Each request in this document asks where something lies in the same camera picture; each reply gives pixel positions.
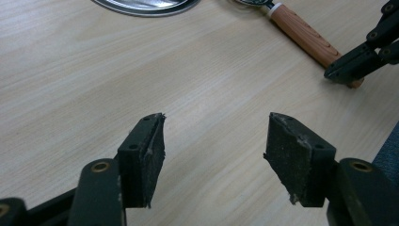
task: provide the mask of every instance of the metal rim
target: metal rim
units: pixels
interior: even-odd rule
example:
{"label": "metal rim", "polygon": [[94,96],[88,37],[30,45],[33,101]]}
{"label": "metal rim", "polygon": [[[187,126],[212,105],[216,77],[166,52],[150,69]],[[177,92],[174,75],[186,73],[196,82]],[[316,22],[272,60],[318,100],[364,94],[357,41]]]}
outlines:
{"label": "metal rim", "polygon": [[175,7],[169,7],[169,8],[157,8],[154,10],[143,10],[143,9],[137,9],[137,8],[125,8],[123,6],[119,6],[116,4],[113,4],[112,0],[92,0],[93,2],[99,4],[102,7],[111,9],[113,11],[122,13],[122,14],[127,14],[131,16],[139,16],[139,17],[166,17],[166,16],[172,16],[178,13],[182,13],[186,10],[191,9],[194,7],[200,0],[187,0],[180,5],[177,5]]}

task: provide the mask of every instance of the silver plate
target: silver plate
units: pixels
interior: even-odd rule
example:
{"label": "silver plate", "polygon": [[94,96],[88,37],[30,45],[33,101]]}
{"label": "silver plate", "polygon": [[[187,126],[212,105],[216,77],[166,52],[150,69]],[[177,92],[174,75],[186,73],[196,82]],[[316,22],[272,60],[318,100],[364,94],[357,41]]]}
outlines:
{"label": "silver plate", "polygon": [[162,17],[184,12],[200,0],[93,0],[99,5],[133,16]]}

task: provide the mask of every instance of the dark blue cloth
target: dark blue cloth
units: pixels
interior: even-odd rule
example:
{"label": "dark blue cloth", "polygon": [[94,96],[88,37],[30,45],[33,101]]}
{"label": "dark blue cloth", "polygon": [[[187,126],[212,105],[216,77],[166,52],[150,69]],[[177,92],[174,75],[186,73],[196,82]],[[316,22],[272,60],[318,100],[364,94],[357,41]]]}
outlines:
{"label": "dark blue cloth", "polygon": [[399,122],[373,161],[399,189]]}

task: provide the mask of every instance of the metal plate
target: metal plate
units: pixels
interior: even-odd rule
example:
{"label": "metal plate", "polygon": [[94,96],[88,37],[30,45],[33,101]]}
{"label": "metal plate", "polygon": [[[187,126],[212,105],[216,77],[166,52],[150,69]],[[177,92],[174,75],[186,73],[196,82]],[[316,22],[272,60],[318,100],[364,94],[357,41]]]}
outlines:
{"label": "metal plate", "polygon": [[116,12],[141,17],[163,17],[184,12],[200,0],[93,0]]}

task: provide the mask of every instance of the wooden table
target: wooden table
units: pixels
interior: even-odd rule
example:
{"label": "wooden table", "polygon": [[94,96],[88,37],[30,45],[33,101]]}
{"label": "wooden table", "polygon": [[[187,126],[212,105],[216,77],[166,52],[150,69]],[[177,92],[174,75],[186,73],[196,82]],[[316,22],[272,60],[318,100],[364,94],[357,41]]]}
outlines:
{"label": "wooden table", "polygon": [[[343,54],[384,3],[284,1]],[[75,187],[87,163],[163,112],[152,209],[127,210],[129,225],[327,225],[326,208],[289,203],[263,159],[269,113],[302,121],[337,160],[372,161],[399,120],[399,67],[359,89],[332,84],[259,10],[231,1],[157,19],[80,0],[7,0],[0,11],[0,197],[28,208]]]}

